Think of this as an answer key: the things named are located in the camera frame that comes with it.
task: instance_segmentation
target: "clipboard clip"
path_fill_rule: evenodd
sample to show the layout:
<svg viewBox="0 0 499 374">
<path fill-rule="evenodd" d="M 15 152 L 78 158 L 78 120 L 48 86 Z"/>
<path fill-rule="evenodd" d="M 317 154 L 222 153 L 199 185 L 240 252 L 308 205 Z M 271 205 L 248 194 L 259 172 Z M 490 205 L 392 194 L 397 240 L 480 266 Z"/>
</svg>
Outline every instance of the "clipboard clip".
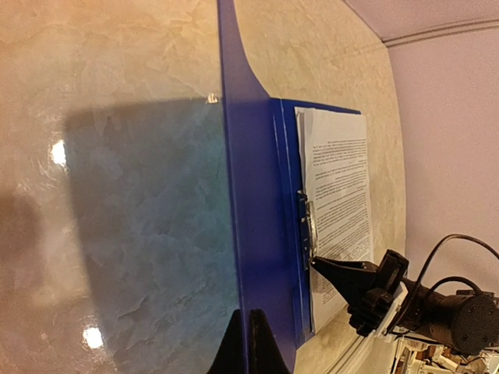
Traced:
<svg viewBox="0 0 499 374">
<path fill-rule="evenodd" d="M 305 270 L 308 270 L 310 268 L 310 262 L 317 254 L 317 226 L 313 209 L 313 201 L 308 200 L 303 190 L 299 190 L 297 195 L 303 265 Z"/>
</svg>

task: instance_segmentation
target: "white paper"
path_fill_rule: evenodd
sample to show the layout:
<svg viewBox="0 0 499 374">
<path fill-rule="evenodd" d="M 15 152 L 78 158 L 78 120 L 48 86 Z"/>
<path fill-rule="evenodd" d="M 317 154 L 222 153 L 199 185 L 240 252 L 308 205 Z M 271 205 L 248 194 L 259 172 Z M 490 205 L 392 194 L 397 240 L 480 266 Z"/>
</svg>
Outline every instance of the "white paper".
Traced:
<svg viewBox="0 0 499 374">
<path fill-rule="evenodd" d="M 373 261 L 365 117 L 296 108 L 296 119 L 303 186 L 317 227 L 317 256 Z M 310 290 L 318 331 L 346 302 L 314 269 Z"/>
</svg>

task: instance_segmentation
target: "black cable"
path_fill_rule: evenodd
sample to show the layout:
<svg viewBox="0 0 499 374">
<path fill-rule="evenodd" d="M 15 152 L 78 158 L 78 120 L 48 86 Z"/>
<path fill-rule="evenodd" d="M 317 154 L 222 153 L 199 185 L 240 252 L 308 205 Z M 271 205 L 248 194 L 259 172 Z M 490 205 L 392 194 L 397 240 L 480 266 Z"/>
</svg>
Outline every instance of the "black cable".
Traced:
<svg viewBox="0 0 499 374">
<path fill-rule="evenodd" d="M 450 283 L 450 282 L 459 282 L 459 283 L 463 283 L 463 284 L 466 284 L 467 286 L 469 286 L 470 288 L 472 288 L 474 291 L 475 291 L 475 294 L 477 295 L 482 295 L 483 294 L 483 291 L 480 289 L 480 287 L 478 287 L 475 283 L 473 283 L 472 281 L 470 281 L 468 278 L 464 278 L 464 277 L 458 277 L 458 276 L 454 276 L 454 277 L 446 277 L 444 279 L 440 279 L 436 284 L 434 284 L 430 290 L 426 293 L 426 295 L 424 296 L 424 299 L 423 299 L 423 302 L 421 303 L 421 305 L 425 305 L 426 304 L 426 300 L 431 296 L 431 294 L 433 294 L 435 292 L 435 290 L 437 288 L 439 288 L 442 284 L 446 284 L 446 283 Z"/>
<path fill-rule="evenodd" d="M 407 335 L 404 335 L 404 334 L 398 334 L 398 333 L 391 333 L 391 334 L 396 336 L 396 338 L 395 338 L 394 341 L 397 341 L 398 339 L 407 339 L 407 340 L 420 341 L 422 343 L 426 343 L 426 344 L 429 344 L 429 345 L 444 345 L 442 343 L 439 343 L 436 340 L 422 339 L 422 338 L 418 338 L 418 337 L 411 337 L 411 336 L 407 336 Z"/>
<path fill-rule="evenodd" d="M 474 358 L 473 360 L 471 360 L 471 361 L 466 360 L 465 365 L 466 365 L 466 366 L 468 366 L 468 365 L 469 365 L 469 364 L 471 364 L 472 362 L 475 362 L 475 361 L 478 361 L 478 360 L 484 360 L 484 358 L 483 358 L 483 357 L 478 356 L 478 357 L 475 357 L 475 358 Z"/>
<path fill-rule="evenodd" d="M 473 242 L 473 243 L 476 243 L 478 245 L 481 245 L 487 251 L 492 253 L 497 259 L 499 259 L 499 253 L 497 253 L 497 251 L 495 249 L 493 249 L 490 245 L 488 245 L 486 242 L 482 242 L 481 240 L 474 238 L 473 236 L 469 236 L 469 235 L 463 235 L 463 234 L 447 235 L 445 238 L 440 240 L 437 243 L 437 245 L 435 245 L 434 249 L 431 251 L 430 255 L 426 259 L 426 262 L 424 263 L 423 268 L 421 269 L 421 272 L 419 273 L 418 279 L 414 283 L 414 287 L 407 295 L 407 298 L 404 300 L 401 311 L 395 316 L 394 320 L 392 321 L 391 325 L 388 328 L 388 331 L 393 330 L 393 328 L 395 326 L 397 326 L 397 324 L 399 324 L 400 321 L 402 321 L 404 319 L 405 314 L 407 313 L 410 306 L 413 304 L 414 300 L 416 299 L 416 296 L 418 295 L 419 287 L 421 286 L 421 281 L 423 280 L 423 277 L 424 277 L 426 271 L 428 270 L 428 266 L 430 265 L 431 260 L 433 259 L 433 257 L 437 253 L 438 249 L 440 249 L 443 244 L 445 244 L 446 242 L 448 242 L 449 240 L 452 240 L 452 239 L 467 240 L 469 242 Z"/>
<path fill-rule="evenodd" d="M 433 365 L 435 365 L 436 367 L 438 367 L 439 369 L 442 369 L 442 370 L 445 370 L 447 372 L 453 372 L 451 371 L 450 369 L 446 368 L 445 366 L 443 366 L 442 364 L 438 363 L 438 362 L 434 362 L 433 360 L 431 361 L 431 363 Z"/>
</svg>

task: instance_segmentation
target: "beige marble surface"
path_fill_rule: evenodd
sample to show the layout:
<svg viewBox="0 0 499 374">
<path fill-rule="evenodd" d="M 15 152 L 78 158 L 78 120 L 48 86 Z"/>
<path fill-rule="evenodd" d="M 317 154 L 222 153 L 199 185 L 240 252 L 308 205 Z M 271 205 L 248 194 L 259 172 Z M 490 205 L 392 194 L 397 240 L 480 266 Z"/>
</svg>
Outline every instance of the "beige marble surface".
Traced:
<svg viewBox="0 0 499 374">
<path fill-rule="evenodd" d="M 339 0 L 236 9 L 271 96 L 367 116 L 375 260 L 402 251 L 386 49 Z M 2 3 L 0 372 L 209 365 L 236 303 L 228 200 L 216 193 L 226 186 L 221 108 L 206 104 L 221 92 L 217 27 L 215 0 Z M 91 347 L 89 328 L 103 346 Z M 299 350 L 296 372 L 324 372 L 351 337 L 343 315 Z"/>
<path fill-rule="evenodd" d="M 340 0 L 236 0 L 242 41 L 272 97 L 367 117 L 374 261 L 405 251 L 402 134 L 387 48 Z M 296 373 L 327 372 L 355 337 L 346 313 L 298 350 Z"/>
</svg>

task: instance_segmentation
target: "black mount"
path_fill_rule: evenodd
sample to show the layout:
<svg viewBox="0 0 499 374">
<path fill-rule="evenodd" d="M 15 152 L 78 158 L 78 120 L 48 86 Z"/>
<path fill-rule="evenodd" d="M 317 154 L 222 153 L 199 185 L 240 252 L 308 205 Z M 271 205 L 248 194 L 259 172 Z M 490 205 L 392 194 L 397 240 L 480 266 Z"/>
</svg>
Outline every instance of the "black mount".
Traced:
<svg viewBox="0 0 499 374">
<path fill-rule="evenodd" d="M 350 325 L 367 337 L 379 327 L 394 299 L 409 261 L 390 249 L 381 262 L 335 261 L 315 257 L 312 267 L 330 281 L 348 302 Z"/>
<path fill-rule="evenodd" d="M 264 311 L 251 310 L 249 324 L 249 374 L 290 374 Z M 241 311 L 237 309 L 232 313 L 218 353 L 207 374 L 245 374 L 245 361 Z"/>
<path fill-rule="evenodd" d="M 409 261 L 388 250 L 379 266 L 315 257 L 312 267 L 348 302 L 350 325 L 368 336 L 379 327 L 401 282 L 409 293 L 415 283 L 404 278 Z M 445 296 L 420 285 L 395 317 L 397 325 L 436 340 L 463 354 L 476 355 L 499 337 L 499 309 L 494 294 L 459 292 Z"/>
</svg>

